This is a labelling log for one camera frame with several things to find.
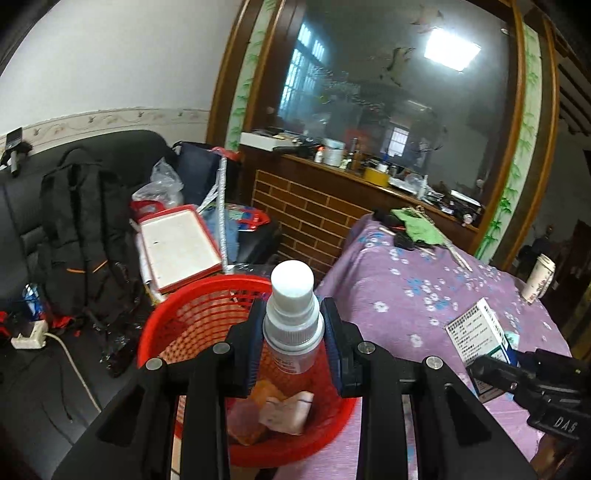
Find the white spray bottle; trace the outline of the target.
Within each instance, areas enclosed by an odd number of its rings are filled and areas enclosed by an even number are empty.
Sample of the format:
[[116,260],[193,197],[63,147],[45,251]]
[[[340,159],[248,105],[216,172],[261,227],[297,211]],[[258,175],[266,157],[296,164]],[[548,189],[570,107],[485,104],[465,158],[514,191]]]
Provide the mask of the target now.
[[270,274],[263,338],[281,371],[304,374],[315,363],[325,334],[325,320],[314,292],[314,273],[304,262],[287,260]]

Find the white medicine box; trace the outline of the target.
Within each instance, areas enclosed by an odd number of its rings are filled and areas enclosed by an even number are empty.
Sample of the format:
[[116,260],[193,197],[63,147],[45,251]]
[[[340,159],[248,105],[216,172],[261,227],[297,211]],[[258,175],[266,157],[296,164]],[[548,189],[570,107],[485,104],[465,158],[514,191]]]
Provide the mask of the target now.
[[449,323],[445,330],[464,367],[459,373],[460,379],[482,403],[501,396],[500,389],[476,380],[468,371],[468,367],[481,356],[512,363],[509,354],[510,342],[487,300],[478,300],[466,313]]

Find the paper trash in basket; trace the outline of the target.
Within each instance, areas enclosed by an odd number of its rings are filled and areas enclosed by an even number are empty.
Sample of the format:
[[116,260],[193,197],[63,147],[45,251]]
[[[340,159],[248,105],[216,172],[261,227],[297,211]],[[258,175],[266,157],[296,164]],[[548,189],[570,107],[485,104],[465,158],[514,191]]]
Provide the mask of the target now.
[[314,399],[308,391],[287,397],[269,380],[259,380],[249,397],[235,400],[228,408],[228,434],[245,446],[259,441],[267,431],[300,436]]

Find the red plastic basket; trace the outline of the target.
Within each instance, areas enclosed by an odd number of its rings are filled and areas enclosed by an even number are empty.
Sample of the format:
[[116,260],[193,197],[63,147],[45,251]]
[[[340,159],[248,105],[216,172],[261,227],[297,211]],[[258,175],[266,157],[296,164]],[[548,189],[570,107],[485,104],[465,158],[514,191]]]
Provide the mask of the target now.
[[[216,275],[180,288],[150,315],[140,338],[137,364],[156,356],[168,364],[197,357],[224,341],[232,325],[249,317],[252,302],[267,299],[270,293],[270,280],[252,275]],[[250,446],[231,439],[229,460],[235,467],[276,468],[304,460],[332,443],[360,405],[355,398],[339,397],[325,348],[320,349],[310,370],[290,375],[277,367],[264,347],[259,379],[273,383],[286,397],[311,392],[314,401],[300,436],[267,430]]]

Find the purple floral tablecloth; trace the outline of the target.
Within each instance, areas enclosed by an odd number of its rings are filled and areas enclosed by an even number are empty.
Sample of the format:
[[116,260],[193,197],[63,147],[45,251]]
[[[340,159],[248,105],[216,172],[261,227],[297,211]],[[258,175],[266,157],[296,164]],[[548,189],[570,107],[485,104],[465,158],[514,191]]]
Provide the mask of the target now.
[[318,298],[335,299],[339,315],[356,323],[363,338],[403,359],[439,356],[468,383],[445,328],[485,299],[518,350],[569,355],[543,304],[527,304],[516,278],[469,254],[463,256],[470,265],[464,268],[446,249],[427,254],[398,248],[380,227],[369,215],[360,218],[317,289]]

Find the floral paper cup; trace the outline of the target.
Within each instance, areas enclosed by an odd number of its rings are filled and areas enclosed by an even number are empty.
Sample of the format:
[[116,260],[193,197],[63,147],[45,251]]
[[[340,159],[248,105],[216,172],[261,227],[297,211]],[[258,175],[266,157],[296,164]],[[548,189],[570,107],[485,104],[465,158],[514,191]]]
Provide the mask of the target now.
[[536,264],[525,282],[521,297],[528,304],[542,297],[552,283],[555,274],[555,263],[547,255],[540,254]]

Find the red framed white board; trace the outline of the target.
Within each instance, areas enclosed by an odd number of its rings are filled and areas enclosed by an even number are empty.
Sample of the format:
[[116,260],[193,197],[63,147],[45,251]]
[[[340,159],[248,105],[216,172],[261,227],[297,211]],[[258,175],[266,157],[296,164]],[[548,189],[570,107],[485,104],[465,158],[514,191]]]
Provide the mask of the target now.
[[152,284],[161,294],[221,272],[221,252],[193,206],[147,215],[139,232]]

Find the black pouch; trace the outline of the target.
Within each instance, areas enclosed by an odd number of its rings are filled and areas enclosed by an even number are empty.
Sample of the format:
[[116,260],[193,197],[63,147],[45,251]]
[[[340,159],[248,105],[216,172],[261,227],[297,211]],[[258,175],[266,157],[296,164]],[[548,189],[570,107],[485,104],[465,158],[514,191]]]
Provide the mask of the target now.
[[407,232],[406,224],[397,216],[386,213],[382,210],[374,210],[372,219],[380,223],[380,230],[393,239],[394,247],[399,247],[408,251],[416,248],[414,240]]

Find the green cloth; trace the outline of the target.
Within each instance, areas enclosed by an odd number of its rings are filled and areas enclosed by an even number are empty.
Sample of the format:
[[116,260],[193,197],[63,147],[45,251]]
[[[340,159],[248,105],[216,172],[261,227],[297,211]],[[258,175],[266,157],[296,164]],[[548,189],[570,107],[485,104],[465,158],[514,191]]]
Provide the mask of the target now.
[[441,235],[433,226],[416,215],[414,208],[406,207],[401,209],[392,209],[391,214],[397,216],[406,224],[407,232],[414,242],[424,242],[431,246],[443,246]]

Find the wooden sticks bundle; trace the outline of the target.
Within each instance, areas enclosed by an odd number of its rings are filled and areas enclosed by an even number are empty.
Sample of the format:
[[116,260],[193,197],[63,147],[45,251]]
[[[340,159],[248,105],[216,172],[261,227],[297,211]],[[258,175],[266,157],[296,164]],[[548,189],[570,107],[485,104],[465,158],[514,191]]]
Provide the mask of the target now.
[[460,254],[459,250],[453,244],[453,242],[439,229],[439,227],[435,224],[435,221],[432,220],[424,211],[421,206],[414,208],[416,215],[420,218],[423,218],[425,221],[429,222],[433,228],[441,235],[443,239],[443,245],[449,250],[452,257],[458,263],[459,266],[466,269],[469,272],[472,272],[473,269],[468,261]]

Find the black sofa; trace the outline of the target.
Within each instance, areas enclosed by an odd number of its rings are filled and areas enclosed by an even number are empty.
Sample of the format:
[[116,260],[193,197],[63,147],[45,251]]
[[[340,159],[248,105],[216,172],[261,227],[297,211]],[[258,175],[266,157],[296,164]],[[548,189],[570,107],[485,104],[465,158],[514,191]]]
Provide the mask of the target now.
[[149,313],[129,225],[157,133],[103,134],[1,174],[1,475],[54,473],[130,379]]

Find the wooden counter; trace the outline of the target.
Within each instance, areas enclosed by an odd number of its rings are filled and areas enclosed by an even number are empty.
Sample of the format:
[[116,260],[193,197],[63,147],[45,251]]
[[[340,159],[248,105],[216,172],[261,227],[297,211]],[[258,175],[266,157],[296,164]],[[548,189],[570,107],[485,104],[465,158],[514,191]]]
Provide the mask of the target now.
[[321,280],[339,258],[349,229],[374,210],[424,208],[455,245],[473,254],[479,230],[434,206],[349,172],[294,155],[240,148],[239,199],[280,224],[281,260],[300,260]]

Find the white power strip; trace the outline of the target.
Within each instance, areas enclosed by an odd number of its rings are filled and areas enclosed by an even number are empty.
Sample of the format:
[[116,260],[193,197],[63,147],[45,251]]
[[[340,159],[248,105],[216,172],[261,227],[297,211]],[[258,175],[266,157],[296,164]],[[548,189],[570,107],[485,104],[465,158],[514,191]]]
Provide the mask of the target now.
[[32,323],[28,335],[19,333],[17,337],[11,339],[11,344],[16,350],[40,350],[45,346],[47,333],[47,322],[45,320],[35,321]]

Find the clear plastic bag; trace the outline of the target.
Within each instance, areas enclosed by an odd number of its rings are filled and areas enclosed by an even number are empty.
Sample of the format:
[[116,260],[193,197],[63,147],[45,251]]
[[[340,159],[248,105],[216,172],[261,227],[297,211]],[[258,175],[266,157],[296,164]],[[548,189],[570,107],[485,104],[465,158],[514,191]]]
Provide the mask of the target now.
[[165,208],[174,208],[183,204],[183,187],[176,171],[161,158],[152,167],[150,181],[135,191],[131,200],[156,201]]

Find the yellow container on counter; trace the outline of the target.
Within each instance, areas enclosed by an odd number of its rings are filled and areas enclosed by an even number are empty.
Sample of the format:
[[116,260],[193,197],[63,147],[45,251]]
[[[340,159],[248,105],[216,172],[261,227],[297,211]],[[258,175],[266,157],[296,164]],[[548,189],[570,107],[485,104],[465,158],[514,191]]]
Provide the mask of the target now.
[[387,171],[382,172],[376,168],[366,168],[363,170],[363,179],[375,186],[386,188],[389,186],[390,175]]

